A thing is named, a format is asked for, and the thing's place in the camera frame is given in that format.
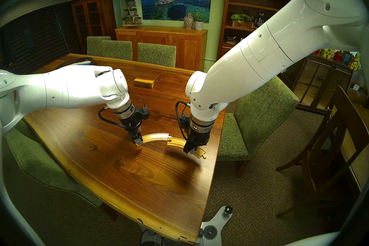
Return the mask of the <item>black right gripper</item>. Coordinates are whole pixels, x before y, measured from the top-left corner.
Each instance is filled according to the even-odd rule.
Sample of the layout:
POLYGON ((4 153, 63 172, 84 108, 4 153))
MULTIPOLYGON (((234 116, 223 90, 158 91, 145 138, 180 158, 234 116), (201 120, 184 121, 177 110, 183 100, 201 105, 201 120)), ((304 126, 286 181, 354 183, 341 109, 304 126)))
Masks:
POLYGON ((183 151, 186 154, 193 154, 196 149, 198 151, 203 151, 203 146, 207 145, 210 139, 210 131, 198 132, 194 129, 187 129, 186 133, 187 141, 183 147, 183 151))

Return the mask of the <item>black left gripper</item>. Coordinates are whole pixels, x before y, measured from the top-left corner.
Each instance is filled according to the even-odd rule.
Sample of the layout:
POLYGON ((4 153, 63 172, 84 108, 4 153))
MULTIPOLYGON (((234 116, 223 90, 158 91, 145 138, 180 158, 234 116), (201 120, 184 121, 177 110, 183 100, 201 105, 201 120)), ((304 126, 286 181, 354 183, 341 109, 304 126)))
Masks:
POLYGON ((125 126, 125 130, 132 136, 133 143, 143 145, 143 138, 139 133, 142 120, 149 118, 148 108, 127 108, 121 113, 121 122, 125 126))

